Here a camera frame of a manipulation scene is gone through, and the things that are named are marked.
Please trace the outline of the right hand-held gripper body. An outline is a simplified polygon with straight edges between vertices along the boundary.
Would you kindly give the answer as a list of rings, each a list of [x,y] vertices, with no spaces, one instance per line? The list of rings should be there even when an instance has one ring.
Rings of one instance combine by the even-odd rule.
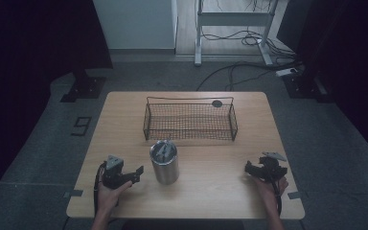
[[[280,161],[286,162],[286,158],[278,152],[264,152],[259,158],[262,165],[258,168],[258,177],[265,182],[275,182],[288,173],[286,167],[280,165]]]

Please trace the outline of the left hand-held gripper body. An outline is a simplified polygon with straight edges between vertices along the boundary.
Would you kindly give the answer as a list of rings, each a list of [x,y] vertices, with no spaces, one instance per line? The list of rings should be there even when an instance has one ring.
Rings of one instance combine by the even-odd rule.
[[[127,183],[133,181],[128,174],[122,173],[124,160],[117,156],[109,155],[105,162],[102,182],[105,187],[115,190]]]

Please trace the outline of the person's right hand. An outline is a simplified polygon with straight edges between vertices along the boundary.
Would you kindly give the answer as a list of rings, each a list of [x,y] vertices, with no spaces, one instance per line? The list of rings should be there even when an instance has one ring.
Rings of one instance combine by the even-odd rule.
[[[281,196],[287,188],[287,179],[285,177],[282,177],[278,182],[275,183],[278,191],[275,191],[271,184],[263,182],[258,177],[253,177],[252,180],[257,185],[258,192],[264,202],[264,207],[266,208],[266,210],[276,211],[277,197]]]

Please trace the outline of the person's left hand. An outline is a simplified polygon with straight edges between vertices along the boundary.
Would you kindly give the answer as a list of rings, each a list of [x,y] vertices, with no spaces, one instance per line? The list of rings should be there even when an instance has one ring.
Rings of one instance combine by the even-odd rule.
[[[98,185],[98,215],[110,215],[112,210],[116,207],[119,196],[128,188],[132,186],[132,182],[128,181],[119,188],[112,190],[103,183]]]

